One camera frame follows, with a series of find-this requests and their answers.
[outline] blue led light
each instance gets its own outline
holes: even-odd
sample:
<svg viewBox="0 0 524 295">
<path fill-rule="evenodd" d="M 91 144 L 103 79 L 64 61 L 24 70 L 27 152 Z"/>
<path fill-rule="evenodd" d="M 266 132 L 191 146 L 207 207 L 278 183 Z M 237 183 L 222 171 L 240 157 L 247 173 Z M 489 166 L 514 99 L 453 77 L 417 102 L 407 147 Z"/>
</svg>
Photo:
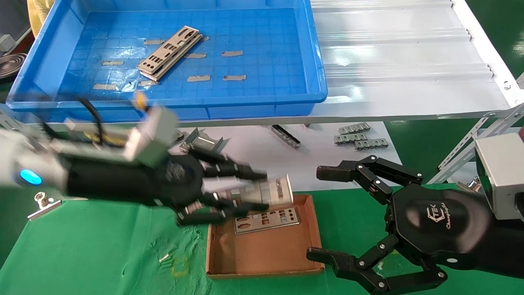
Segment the blue led light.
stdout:
<svg viewBox="0 0 524 295">
<path fill-rule="evenodd" d="M 28 169 L 20 171 L 20 177 L 32 185 L 42 184 L 42 177 Z"/>
</svg>

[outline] metal clip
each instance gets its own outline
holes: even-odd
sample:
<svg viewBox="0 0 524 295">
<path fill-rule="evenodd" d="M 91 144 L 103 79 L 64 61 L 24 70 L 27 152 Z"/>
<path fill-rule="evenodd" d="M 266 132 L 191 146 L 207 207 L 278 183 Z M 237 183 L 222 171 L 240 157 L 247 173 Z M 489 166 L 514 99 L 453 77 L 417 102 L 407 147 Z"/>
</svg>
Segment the metal clip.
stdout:
<svg viewBox="0 0 524 295">
<path fill-rule="evenodd" d="M 339 128 L 339 134 L 361 133 L 371 130 L 367 123 L 359 123 Z"/>
<path fill-rule="evenodd" d="M 300 141 L 291 135 L 291 133 L 282 128 L 282 126 L 272 125 L 271 131 L 273 131 L 274 134 L 284 140 L 284 142 L 290 145 L 292 148 L 298 149 L 300 147 Z"/>
<path fill-rule="evenodd" d="M 363 133 L 356 133 L 356 134 L 342 134 L 342 135 L 336 135 L 333 138 L 333 141 L 335 144 L 350 144 L 354 143 L 355 141 L 361 141 L 361 140 L 367 140 L 367 137 Z"/>
<path fill-rule="evenodd" d="M 388 146 L 389 143 L 383 138 L 355 141 L 355 149 L 358 151 L 369 149 L 385 149 Z"/>
<path fill-rule="evenodd" d="M 52 201 L 53 201 L 52 199 L 49 199 L 46 196 L 46 193 L 38 192 L 35 195 L 35 202 L 38 203 L 38 207 L 40 208 L 40 210 L 38 210 L 38 211 L 34 212 L 33 214 L 27 216 L 27 218 L 29 218 L 29 220 L 35 220 L 38 217 L 44 215 L 45 213 L 47 213 L 49 211 L 52 211 L 55 208 L 58 208 L 60 205 L 62 205 L 62 201 L 61 200 L 58 200 L 58 201 L 56 201 L 54 203 L 50 203 Z"/>
</svg>

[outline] metal bracket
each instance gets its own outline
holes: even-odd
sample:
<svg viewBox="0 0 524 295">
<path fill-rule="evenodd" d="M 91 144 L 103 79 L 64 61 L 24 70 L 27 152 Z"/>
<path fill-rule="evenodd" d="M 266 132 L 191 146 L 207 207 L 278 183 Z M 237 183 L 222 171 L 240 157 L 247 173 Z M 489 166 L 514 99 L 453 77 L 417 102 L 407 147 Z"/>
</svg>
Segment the metal bracket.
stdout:
<svg viewBox="0 0 524 295">
<path fill-rule="evenodd" d="M 234 219 L 235 234 L 237 235 L 299 223 L 300 221 L 298 219 L 297 211 L 294 207 L 272 210 Z"/>
<path fill-rule="evenodd" d="M 219 140 L 215 140 L 204 132 L 200 132 L 198 128 L 195 128 L 195 130 L 193 130 L 193 132 L 191 132 L 191 134 L 189 134 L 185 141 L 180 145 L 180 150 L 187 153 L 189 152 L 191 145 L 195 145 L 214 152 L 219 148 L 223 141 L 223 137 L 221 137 Z"/>
<path fill-rule="evenodd" d="M 455 155 L 460 151 L 460 149 L 464 146 L 464 144 L 466 144 L 471 138 L 473 138 L 473 140 L 475 140 L 475 138 L 477 137 L 477 132 L 479 131 L 479 129 L 482 127 L 482 125 L 488 120 L 488 118 L 481 118 L 476 124 L 475 126 L 473 126 L 473 128 L 471 128 L 471 130 L 469 132 L 466 133 L 466 136 L 464 136 L 464 138 L 462 138 L 457 146 L 451 151 L 451 153 L 449 153 L 446 158 L 444 159 L 444 161 L 442 161 L 439 165 L 439 169 L 441 170 L 444 166 L 446 166 L 449 161 L 455 157 Z"/>
<path fill-rule="evenodd" d="M 458 143 L 458 145 L 453 149 L 453 151 L 444 159 L 441 163 L 444 166 L 439 166 L 440 171 L 428 181 L 428 184 L 432 183 L 443 183 L 446 181 L 453 173 L 460 169 L 464 164 L 471 160 L 475 156 L 475 141 L 472 141 L 468 144 L 460 153 L 458 153 L 454 158 L 453 155 L 459 151 L 465 142 L 469 139 L 482 139 L 489 136 L 495 136 L 503 134 L 509 127 L 511 127 L 515 122 L 517 122 L 524 112 L 524 103 L 513 108 L 511 113 L 505 117 L 497 119 L 493 124 L 491 124 L 486 131 L 481 134 L 476 133 L 475 129 L 478 131 L 477 126 L 482 126 L 482 124 L 487 120 L 486 118 L 480 119 L 477 124 L 471 129 L 471 131 Z"/>
</svg>

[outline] stack of metal brackets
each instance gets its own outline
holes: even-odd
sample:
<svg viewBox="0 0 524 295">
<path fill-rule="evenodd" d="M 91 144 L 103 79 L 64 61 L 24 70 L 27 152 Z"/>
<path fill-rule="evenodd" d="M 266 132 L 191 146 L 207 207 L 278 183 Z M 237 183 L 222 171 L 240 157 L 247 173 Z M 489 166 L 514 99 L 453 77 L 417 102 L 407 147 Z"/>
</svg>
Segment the stack of metal brackets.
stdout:
<svg viewBox="0 0 524 295">
<path fill-rule="evenodd" d="M 197 29 L 183 26 L 138 65 L 140 73 L 158 82 L 195 44 L 202 39 Z"/>
</svg>

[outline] metal plate with cutouts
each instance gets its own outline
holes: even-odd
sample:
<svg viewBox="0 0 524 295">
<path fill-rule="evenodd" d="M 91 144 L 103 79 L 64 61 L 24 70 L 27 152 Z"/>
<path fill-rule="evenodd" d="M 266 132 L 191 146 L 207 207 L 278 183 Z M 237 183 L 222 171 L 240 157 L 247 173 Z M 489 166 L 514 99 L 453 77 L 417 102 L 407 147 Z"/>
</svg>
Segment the metal plate with cutouts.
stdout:
<svg viewBox="0 0 524 295">
<path fill-rule="evenodd" d="M 234 219 L 235 233 L 237 235 L 299 223 L 300 221 L 298 219 L 297 211 L 294 207 L 272 210 Z"/>
</svg>

